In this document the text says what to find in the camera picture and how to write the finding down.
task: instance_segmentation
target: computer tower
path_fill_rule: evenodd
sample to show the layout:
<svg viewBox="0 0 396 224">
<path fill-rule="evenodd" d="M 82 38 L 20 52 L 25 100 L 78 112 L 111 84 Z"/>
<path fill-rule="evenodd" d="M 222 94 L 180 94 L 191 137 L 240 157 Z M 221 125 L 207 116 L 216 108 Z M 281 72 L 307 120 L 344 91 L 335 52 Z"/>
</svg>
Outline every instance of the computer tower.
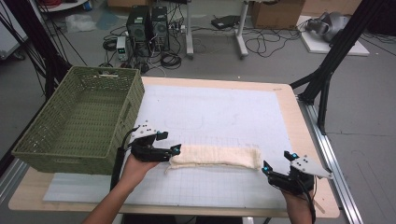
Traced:
<svg viewBox="0 0 396 224">
<path fill-rule="evenodd" d="M 155 49 L 168 51 L 170 47 L 167 8 L 154 7 L 151 11 L 151 22 L 153 34 L 155 36 Z"/>
<path fill-rule="evenodd" d="M 151 41 L 154 37 L 148 6 L 132 6 L 126 22 L 134 56 L 150 56 Z"/>
</svg>

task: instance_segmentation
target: basket handle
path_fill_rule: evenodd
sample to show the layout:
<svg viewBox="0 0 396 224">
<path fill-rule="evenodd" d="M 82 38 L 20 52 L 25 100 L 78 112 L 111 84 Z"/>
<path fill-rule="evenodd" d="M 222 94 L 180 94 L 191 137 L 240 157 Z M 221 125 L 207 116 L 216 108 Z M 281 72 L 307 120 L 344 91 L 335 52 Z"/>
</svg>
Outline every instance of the basket handle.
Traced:
<svg viewBox="0 0 396 224">
<path fill-rule="evenodd" d="M 78 164 L 80 163 L 79 159 L 71 159 L 71 158 L 57 158 L 53 159 L 56 163 L 71 163 L 71 164 Z"/>
<path fill-rule="evenodd" d="M 99 77 L 118 77 L 119 75 L 99 74 Z"/>
<path fill-rule="evenodd" d="M 126 108 L 123 112 L 123 115 L 121 117 L 122 121 L 126 120 L 126 117 L 128 116 L 128 112 L 131 110 L 132 104 L 131 102 L 128 100 L 128 104 L 126 105 Z"/>
</svg>

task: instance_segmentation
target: gray floor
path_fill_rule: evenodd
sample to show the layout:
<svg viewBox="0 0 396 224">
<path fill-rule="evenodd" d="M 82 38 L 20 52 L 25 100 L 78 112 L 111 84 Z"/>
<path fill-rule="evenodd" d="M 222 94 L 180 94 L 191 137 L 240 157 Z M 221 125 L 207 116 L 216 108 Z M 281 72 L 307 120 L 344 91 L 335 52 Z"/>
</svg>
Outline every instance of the gray floor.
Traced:
<svg viewBox="0 0 396 224">
<path fill-rule="evenodd" d="M 85 12 L 69 10 L 55 19 L 73 13 Z M 99 21 L 105 13 L 102 8 L 97 8 L 88 14 Z M 193 23 L 209 27 L 209 21 L 200 18 L 194 19 Z M 124 19 L 116 19 L 106 30 L 67 34 L 67 37 L 89 66 L 97 66 L 105 55 L 103 36 L 124 23 Z M 180 68 L 164 70 L 166 74 L 160 69 L 152 69 L 146 76 L 291 83 L 313 72 L 325 57 L 308 53 L 302 40 L 298 39 L 287 42 L 285 48 L 269 58 L 250 53 L 241 61 L 232 35 L 207 31 L 194 33 L 193 37 L 196 51 L 193 60 L 185 57 L 185 50 L 182 50 Z M 395 44 L 371 41 L 396 53 Z M 361 43 L 371 55 L 347 56 L 332 78 L 326 131 L 364 223 L 393 223 L 396 219 L 396 193 L 393 190 L 396 174 L 392 162 L 396 158 L 396 58 L 364 40 Z M 66 51 L 71 64 L 82 65 L 70 47 Z M 0 87 L 0 156 L 3 156 L 43 104 L 44 97 L 28 60 L 1 62 Z M 59 224 L 77 223 L 86 216 L 86 213 L 10 211 L 8 200 L 9 196 L 1 202 L 0 223 L 53 223 L 54 220 Z M 274 218 L 271 223 L 288 223 L 288 220 Z M 347 222 L 342 213 L 337 219 L 319 219 L 317 223 Z"/>
</svg>

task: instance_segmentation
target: white cloth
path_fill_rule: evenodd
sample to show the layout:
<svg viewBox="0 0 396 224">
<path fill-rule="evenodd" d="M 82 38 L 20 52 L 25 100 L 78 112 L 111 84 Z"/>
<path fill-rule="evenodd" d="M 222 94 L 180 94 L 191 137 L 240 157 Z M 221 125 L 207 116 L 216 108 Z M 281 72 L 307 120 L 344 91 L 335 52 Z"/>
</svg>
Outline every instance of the white cloth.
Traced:
<svg viewBox="0 0 396 224">
<path fill-rule="evenodd" d="M 231 165 L 260 169 L 261 151 L 254 147 L 212 147 L 182 145 L 180 155 L 172 157 L 170 169 L 194 166 Z"/>
</svg>

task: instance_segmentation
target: desk leg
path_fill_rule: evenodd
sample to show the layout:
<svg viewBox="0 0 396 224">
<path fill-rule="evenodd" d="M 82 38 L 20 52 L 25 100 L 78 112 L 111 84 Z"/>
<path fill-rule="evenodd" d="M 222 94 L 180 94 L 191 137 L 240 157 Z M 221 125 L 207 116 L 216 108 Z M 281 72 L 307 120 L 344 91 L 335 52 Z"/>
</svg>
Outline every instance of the desk leg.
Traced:
<svg viewBox="0 0 396 224">
<path fill-rule="evenodd" d="M 191 0 L 187 1 L 187 32 L 186 32 L 186 50 L 187 56 L 192 58 L 194 48 L 192 46 L 192 33 L 191 33 Z"/>
<path fill-rule="evenodd" d="M 236 41 L 238 42 L 239 48 L 241 49 L 241 59 L 248 56 L 248 50 L 245 46 L 244 38 L 242 37 L 242 31 L 244 30 L 245 19 L 247 18 L 248 12 L 248 1 L 242 3 L 241 19 L 239 21 L 238 30 L 235 30 Z"/>
</svg>

